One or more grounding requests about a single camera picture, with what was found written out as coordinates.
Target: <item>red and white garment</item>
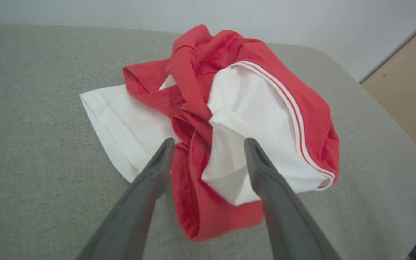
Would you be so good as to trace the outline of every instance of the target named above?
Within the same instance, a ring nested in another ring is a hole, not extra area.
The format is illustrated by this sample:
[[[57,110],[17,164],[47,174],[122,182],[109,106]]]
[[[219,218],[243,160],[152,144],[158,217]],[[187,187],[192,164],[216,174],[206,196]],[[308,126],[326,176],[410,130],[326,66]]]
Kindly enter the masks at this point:
[[[126,66],[123,73],[129,95],[117,86],[81,100],[128,181],[164,138],[177,136],[173,196],[190,240],[261,223],[262,205],[246,169],[246,137],[259,141],[295,192],[336,181],[339,140],[328,105],[263,42],[234,31],[211,36],[200,25],[175,41],[169,59]]]

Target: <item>clothing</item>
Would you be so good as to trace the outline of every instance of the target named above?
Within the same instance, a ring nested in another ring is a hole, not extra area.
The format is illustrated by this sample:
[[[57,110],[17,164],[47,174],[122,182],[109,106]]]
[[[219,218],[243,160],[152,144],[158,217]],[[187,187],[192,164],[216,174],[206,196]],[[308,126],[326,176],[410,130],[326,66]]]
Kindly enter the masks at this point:
[[[300,165],[312,173],[311,186],[326,188],[338,176],[339,140],[324,100],[291,73],[263,42],[243,38],[233,31],[211,36],[205,26],[199,25],[175,41],[170,59],[123,68],[129,94],[169,117],[174,133],[181,140],[176,145],[172,166],[173,196],[179,224],[193,241],[257,225],[264,217],[261,202],[251,192],[240,199],[235,195],[230,198],[226,196],[230,191],[223,192],[217,185],[219,182],[210,179],[209,171],[204,173],[212,145],[219,144],[216,151],[222,151],[222,146],[228,143],[213,140],[215,135],[210,123],[220,126],[221,133],[229,120],[219,120],[223,115],[220,112],[226,111],[221,107],[210,110],[217,104],[211,100],[210,92],[215,75],[221,76],[217,73],[232,64],[253,72],[250,76],[256,77],[263,88],[267,86],[276,91],[283,102],[281,119],[289,115],[289,126],[292,126],[287,138],[296,148],[296,157],[308,164],[301,161]],[[168,87],[171,85],[168,81],[172,80],[170,75],[177,85]],[[235,154],[241,157],[238,149]],[[246,171],[241,173],[243,181],[248,182]]]

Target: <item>white fabric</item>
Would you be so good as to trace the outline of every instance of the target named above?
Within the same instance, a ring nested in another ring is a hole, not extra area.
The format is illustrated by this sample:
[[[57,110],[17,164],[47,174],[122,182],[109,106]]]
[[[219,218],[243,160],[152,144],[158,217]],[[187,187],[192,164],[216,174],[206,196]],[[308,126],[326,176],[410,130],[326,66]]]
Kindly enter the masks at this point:
[[[233,205],[260,200],[251,188],[244,139],[255,138],[296,192],[320,190],[329,178],[296,150],[294,125],[284,100],[264,78],[241,64],[220,70],[208,107],[213,144],[201,179]]]
[[[178,140],[170,119],[129,96],[125,85],[89,91],[80,98],[110,161],[129,182],[166,138]]]

